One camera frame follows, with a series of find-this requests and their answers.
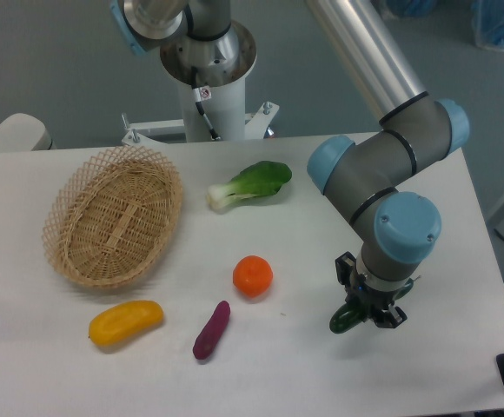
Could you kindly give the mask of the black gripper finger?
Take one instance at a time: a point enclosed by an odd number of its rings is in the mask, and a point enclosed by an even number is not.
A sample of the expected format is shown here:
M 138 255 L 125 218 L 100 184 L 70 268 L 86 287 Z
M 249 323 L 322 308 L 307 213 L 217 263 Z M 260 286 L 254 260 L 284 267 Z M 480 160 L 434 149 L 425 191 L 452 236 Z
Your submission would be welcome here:
M 374 323 L 378 328 L 397 328 L 407 319 L 407 315 L 399 307 L 390 306 L 375 311 Z
M 353 255 L 344 253 L 335 260 L 337 281 L 344 287 L 350 286 L 350 276 L 353 272 Z

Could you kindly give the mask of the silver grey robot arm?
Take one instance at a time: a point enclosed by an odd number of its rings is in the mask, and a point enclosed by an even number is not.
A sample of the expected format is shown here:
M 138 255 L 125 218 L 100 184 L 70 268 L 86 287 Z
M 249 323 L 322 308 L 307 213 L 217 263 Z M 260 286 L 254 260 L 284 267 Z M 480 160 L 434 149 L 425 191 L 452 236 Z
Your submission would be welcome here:
M 470 126 L 464 109 L 432 99 L 368 1 L 311 1 L 308 7 L 373 109 L 380 131 L 361 144 L 334 136 L 308 160 L 315 186 L 362 239 L 358 255 L 336 262 L 346 299 L 330 320 L 342 334 L 373 321 L 396 328 L 396 306 L 441 231 L 437 208 L 397 186 L 460 148 Z M 208 109 L 204 94 L 247 69 L 243 28 L 227 1 L 114 1 L 110 11 L 135 54 L 159 49 L 164 68 L 188 91 L 183 125 L 191 142 L 241 140 L 251 125 L 243 100 Z

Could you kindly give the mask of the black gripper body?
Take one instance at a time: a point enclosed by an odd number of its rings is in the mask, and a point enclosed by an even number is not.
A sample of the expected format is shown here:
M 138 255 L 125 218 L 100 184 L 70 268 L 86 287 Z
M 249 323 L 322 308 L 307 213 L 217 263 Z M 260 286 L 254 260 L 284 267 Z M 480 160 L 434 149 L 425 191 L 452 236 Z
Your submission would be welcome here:
M 372 274 L 363 259 L 346 252 L 335 260 L 338 282 L 346 292 L 345 303 L 335 312 L 335 324 L 402 324 L 402 310 L 395 299 L 402 281 L 387 281 Z

